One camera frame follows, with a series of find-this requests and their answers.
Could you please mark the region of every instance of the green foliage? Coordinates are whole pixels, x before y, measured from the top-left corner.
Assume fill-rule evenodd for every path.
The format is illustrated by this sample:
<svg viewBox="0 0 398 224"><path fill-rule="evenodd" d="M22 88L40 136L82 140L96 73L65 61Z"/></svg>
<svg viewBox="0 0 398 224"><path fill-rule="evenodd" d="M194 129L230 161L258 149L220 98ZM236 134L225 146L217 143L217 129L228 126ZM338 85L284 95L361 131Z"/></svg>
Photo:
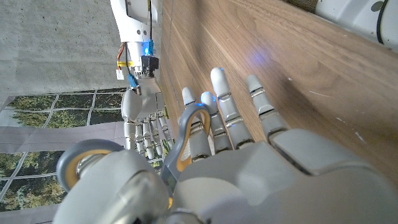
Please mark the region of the green foliage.
<svg viewBox="0 0 398 224"><path fill-rule="evenodd" d="M47 128L74 128L86 126L88 110L54 111Z"/></svg>
<svg viewBox="0 0 398 224"><path fill-rule="evenodd" d="M101 124L117 121L123 121L121 110L93 110L91 112L90 124Z"/></svg>
<svg viewBox="0 0 398 224"><path fill-rule="evenodd" d="M164 106L164 109L163 109L163 116L164 116L165 119L169 118L169 112L167 112L166 106Z"/></svg>
<svg viewBox="0 0 398 224"><path fill-rule="evenodd" d="M156 173L160 174L163 166L163 161L156 161L156 162L151 162L150 164L153 168L155 168Z"/></svg>
<svg viewBox="0 0 398 224"><path fill-rule="evenodd" d="M54 108L90 108L93 94L87 95L60 95Z"/></svg>
<svg viewBox="0 0 398 224"><path fill-rule="evenodd" d="M55 172L57 162L64 151L29 152L18 176L49 174Z"/></svg>
<svg viewBox="0 0 398 224"><path fill-rule="evenodd" d="M36 128L41 128L50 113L29 113L29 112L20 112L16 111L16 114L12 116L12 118L18 120L18 124L22 124L23 126L32 126Z"/></svg>
<svg viewBox="0 0 398 224"><path fill-rule="evenodd" d="M120 108L123 94L97 94L95 108Z"/></svg>
<svg viewBox="0 0 398 224"><path fill-rule="evenodd" d="M6 185L7 180L0 180L0 193L2 191L2 189L4 188L4 186Z"/></svg>
<svg viewBox="0 0 398 224"><path fill-rule="evenodd" d="M55 96L17 96L8 106L17 110L49 110Z"/></svg>
<svg viewBox="0 0 398 224"><path fill-rule="evenodd" d="M0 177L10 177L21 157L22 153L0 153Z"/></svg>
<svg viewBox="0 0 398 224"><path fill-rule="evenodd" d="M163 146L163 155L164 155L164 157L166 157L167 156L167 154L170 152L170 150L172 150L170 147L169 147L169 144L167 143L167 140L166 139L163 139L162 140L162 146Z"/></svg>
<svg viewBox="0 0 398 224"><path fill-rule="evenodd" d="M65 195L55 176L16 179L0 203L0 212L60 203Z"/></svg>

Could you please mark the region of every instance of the fingertip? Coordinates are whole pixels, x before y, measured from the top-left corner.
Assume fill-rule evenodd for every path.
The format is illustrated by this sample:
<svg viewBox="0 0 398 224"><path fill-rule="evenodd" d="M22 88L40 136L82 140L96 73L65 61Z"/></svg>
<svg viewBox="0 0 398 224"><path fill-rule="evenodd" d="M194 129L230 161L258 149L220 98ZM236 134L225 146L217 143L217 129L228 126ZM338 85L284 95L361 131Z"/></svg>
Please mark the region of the fingertip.
<svg viewBox="0 0 398 224"><path fill-rule="evenodd" d="M249 75L246 77L246 86L249 92L253 92L259 88L262 88L262 85L256 75Z"/></svg>
<svg viewBox="0 0 398 224"><path fill-rule="evenodd" d="M200 101L208 108L210 114L218 112L216 97L209 91L201 94Z"/></svg>
<svg viewBox="0 0 398 224"><path fill-rule="evenodd" d="M217 96L223 96L229 93L229 85L224 74L224 69L220 67L213 68L210 77Z"/></svg>
<svg viewBox="0 0 398 224"><path fill-rule="evenodd" d="M196 101L193 92L189 87L185 87L184 89L182 89L182 98L184 100L185 106Z"/></svg>

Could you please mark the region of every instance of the cable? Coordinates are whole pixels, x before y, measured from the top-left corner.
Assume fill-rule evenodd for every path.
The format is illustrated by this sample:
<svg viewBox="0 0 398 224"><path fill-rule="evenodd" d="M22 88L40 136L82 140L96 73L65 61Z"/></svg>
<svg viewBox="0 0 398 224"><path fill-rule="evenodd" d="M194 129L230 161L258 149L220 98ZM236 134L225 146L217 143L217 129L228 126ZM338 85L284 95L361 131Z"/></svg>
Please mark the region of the cable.
<svg viewBox="0 0 398 224"><path fill-rule="evenodd" d="M377 40L380 44L384 44L383 39L381 37L381 19L383 17L384 9L386 8L388 0L384 0L383 5L380 8L379 17L377 18L377 26L376 26L376 35Z"/></svg>
<svg viewBox="0 0 398 224"><path fill-rule="evenodd" d="M125 55L126 55L126 66L127 66L127 70L129 71L129 74L131 74L130 68L129 68L129 61L127 60L127 53L129 52L127 42L125 42L124 45L126 46L126 53L125 53Z"/></svg>
<svg viewBox="0 0 398 224"><path fill-rule="evenodd" d="M122 53L123 53L123 50L124 50L124 42L123 42L122 45L120 46L119 54L118 54L118 69L119 69L119 70L122 69L122 68L120 67L119 60L120 60L120 55L122 55Z"/></svg>
<svg viewBox="0 0 398 224"><path fill-rule="evenodd" d="M149 19L150 19L149 39L152 40L152 0L148 0L148 3L149 3Z"/></svg>

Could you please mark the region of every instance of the gray plastic part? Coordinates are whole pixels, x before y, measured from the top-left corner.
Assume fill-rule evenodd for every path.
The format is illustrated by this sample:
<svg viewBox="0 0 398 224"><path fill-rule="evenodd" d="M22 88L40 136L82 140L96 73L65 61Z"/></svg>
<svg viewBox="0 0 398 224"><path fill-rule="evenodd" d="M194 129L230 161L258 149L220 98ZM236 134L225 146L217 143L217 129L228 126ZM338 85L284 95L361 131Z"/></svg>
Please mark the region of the gray plastic part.
<svg viewBox="0 0 398 224"><path fill-rule="evenodd" d="M243 120L228 126L228 132L234 149L239 149L239 147L244 143L254 142L253 137Z"/></svg>
<svg viewBox="0 0 398 224"><path fill-rule="evenodd" d="M275 110L260 115L260 120L262 130L264 131L268 141L271 134L287 130L285 121Z"/></svg>
<svg viewBox="0 0 398 224"><path fill-rule="evenodd" d="M246 86L250 93L254 90L262 88L261 82L256 75L249 75L246 77Z"/></svg>
<svg viewBox="0 0 398 224"><path fill-rule="evenodd" d="M238 118L241 115L239 114L238 108L236 107L234 98L232 95L224 96L218 100L218 104L220 105L221 112L223 113L225 122L228 122L232 119Z"/></svg>
<svg viewBox="0 0 398 224"><path fill-rule="evenodd" d="M76 183L63 199L53 222L55 224L103 223L102 220L105 219L123 217L121 212L125 212L125 210L113 209L115 201L112 199L119 197L121 190L125 189L124 186L141 171L150 172L152 174L151 178L159 178L154 168L136 151L122 150L104 156L90 167L84 177ZM157 187L154 189L149 188L153 184ZM136 208L138 206L156 206L152 203L159 203L159 200L167 198L167 188L161 180L146 186L147 188L140 188L142 190L141 194L152 194L153 197L147 200L145 205L135 205ZM134 202L124 201L124 203L126 203L126 206L130 206L128 212L133 213L134 209L131 209L131 203Z"/></svg>
<svg viewBox="0 0 398 224"><path fill-rule="evenodd" d="M164 159L162 171L160 172L160 176L165 182L167 182L171 177L174 180L178 180L180 177L181 172L177 170L178 157L180 152L184 150L183 147L185 138L187 137L187 126L191 125L189 124L189 120L199 110L207 111L207 108L202 104L195 103L187 107L181 115L180 123L178 124L178 138L176 139L173 148Z"/></svg>
<svg viewBox="0 0 398 224"><path fill-rule="evenodd" d="M197 158L198 156L211 156L210 145L209 141L207 141L207 136L208 135L203 129L189 136L189 145L192 159Z"/></svg>
<svg viewBox="0 0 398 224"><path fill-rule="evenodd" d="M72 146L70 149L66 150L61 157L59 158L57 162L57 179L62 188L68 192L70 190L70 187L67 185L66 181L66 170L67 166L69 163L78 155L91 151L94 149L105 149L109 150L112 152L117 152L117 151L122 151L123 147L120 146L119 144L108 141L108 140L103 140L103 139L89 139L85 141L81 141L74 146Z"/></svg>
<svg viewBox="0 0 398 224"><path fill-rule="evenodd" d="M263 89L260 89L258 94L254 95L252 98L258 114L262 114L274 109Z"/></svg>
<svg viewBox="0 0 398 224"><path fill-rule="evenodd" d="M272 144L312 175L321 175L343 167L371 165L343 146L307 130L291 129L279 134Z"/></svg>
<svg viewBox="0 0 398 224"><path fill-rule="evenodd" d="M213 115L215 113L218 113L216 97L209 91L201 94L200 101L207 107L207 109L209 110L209 114Z"/></svg>
<svg viewBox="0 0 398 224"><path fill-rule="evenodd" d="M217 97L229 94L229 85L222 68L213 68L210 73L211 83Z"/></svg>
<svg viewBox="0 0 398 224"><path fill-rule="evenodd" d="M179 207L212 224L398 223L396 189L380 173L353 165L307 175L264 142L188 166L171 211Z"/></svg>
<svg viewBox="0 0 398 224"><path fill-rule="evenodd" d="M216 154L224 150L233 149L227 133L219 134L213 137L214 137L214 150Z"/></svg>
<svg viewBox="0 0 398 224"><path fill-rule="evenodd" d="M219 113L211 116L211 132L213 135L221 134L226 132L224 121Z"/></svg>
<svg viewBox="0 0 398 224"><path fill-rule="evenodd" d="M182 89L182 98L184 100L185 106L187 106L190 103L196 102L195 96L193 95L193 92L189 87L185 87Z"/></svg>
<svg viewBox="0 0 398 224"><path fill-rule="evenodd" d="M158 175L141 171L134 175L107 203L107 211L96 224L131 224L137 219L150 223L162 216L169 204L164 183Z"/></svg>

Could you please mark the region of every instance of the wooden table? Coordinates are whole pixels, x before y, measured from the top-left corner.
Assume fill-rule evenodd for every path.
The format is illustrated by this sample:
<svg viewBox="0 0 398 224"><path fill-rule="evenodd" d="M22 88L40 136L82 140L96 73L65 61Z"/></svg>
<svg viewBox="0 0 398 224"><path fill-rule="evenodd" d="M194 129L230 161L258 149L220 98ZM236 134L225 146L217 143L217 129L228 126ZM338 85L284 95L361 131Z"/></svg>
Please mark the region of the wooden table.
<svg viewBox="0 0 398 224"><path fill-rule="evenodd" d="M177 134L181 90L214 94L223 67L245 123L264 139L245 86L256 74L291 128L370 161L398 185L398 56L278 0L164 0L161 88Z"/></svg>

